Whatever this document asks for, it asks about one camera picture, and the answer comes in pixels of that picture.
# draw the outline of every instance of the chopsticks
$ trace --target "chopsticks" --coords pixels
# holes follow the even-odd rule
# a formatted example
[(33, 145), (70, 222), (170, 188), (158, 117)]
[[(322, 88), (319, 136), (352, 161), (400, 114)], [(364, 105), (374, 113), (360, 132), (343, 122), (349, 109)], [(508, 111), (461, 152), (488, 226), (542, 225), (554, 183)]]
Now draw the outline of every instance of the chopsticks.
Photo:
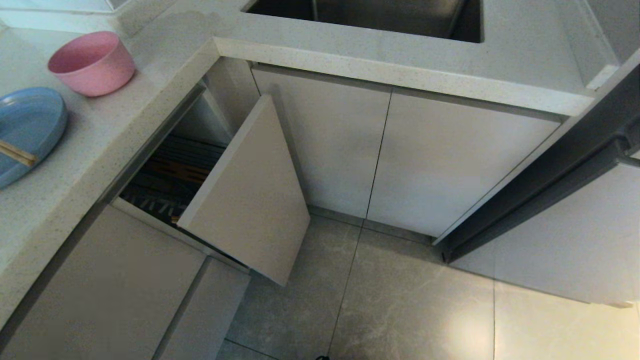
[(11, 145), (8, 142), (0, 140), (0, 152), (7, 155), (11, 159), (15, 161), (19, 161), (28, 167), (32, 167), (38, 158), (34, 154), (30, 154), (26, 151), (20, 150), (19, 148)]

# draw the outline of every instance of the blue plate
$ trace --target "blue plate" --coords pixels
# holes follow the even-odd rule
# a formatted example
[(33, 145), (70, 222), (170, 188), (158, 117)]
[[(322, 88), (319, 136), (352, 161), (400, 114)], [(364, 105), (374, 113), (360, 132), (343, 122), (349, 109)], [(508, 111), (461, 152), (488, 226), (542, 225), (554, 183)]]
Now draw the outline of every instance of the blue plate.
[[(27, 88), (0, 98), (0, 140), (34, 154), (38, 166), (67, 125), (62, 96), (50, 88)], [(0, 188), (28, 173), (28, 167), (0, 153)]]

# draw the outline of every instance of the gray tile floor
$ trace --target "gray tile floor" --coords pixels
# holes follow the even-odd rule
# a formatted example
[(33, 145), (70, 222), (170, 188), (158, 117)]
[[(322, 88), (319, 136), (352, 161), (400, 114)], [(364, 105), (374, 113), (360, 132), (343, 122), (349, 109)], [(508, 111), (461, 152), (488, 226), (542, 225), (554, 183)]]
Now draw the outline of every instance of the gray tile floor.
[(218, 360), (639, 357), (636, 307), (494, 282), (443, 266), (424, 235), (310, 211), (289, 284), (252, 274)]

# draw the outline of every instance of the stainless steel sink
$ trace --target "stainless steel sink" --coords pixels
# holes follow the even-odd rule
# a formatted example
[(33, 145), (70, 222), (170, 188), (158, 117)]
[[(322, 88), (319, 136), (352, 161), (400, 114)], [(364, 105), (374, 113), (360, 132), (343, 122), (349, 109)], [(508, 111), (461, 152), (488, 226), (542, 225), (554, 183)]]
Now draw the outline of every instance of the stainless steel sink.
[(247, 12), (482, 41), (481, 0), (258, 0)]

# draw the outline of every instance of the countertop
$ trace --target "countertop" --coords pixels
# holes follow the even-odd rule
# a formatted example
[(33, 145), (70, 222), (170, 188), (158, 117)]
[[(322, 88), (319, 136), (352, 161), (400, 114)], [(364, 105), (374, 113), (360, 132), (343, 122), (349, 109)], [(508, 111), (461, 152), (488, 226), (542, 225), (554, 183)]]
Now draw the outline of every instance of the countertop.
[(485, 0), (482, 44), (243, 13), (246, 0), (180, 0), (125, 45), (138, 71), (88, 99), (46, 72), (77, 33), (0, 30), (0, 94), (59, 91), (53, 153), (0, 191), (0, 326), (104, 190), (220, 56), (575, 115), (593, 100), (554, 0)]

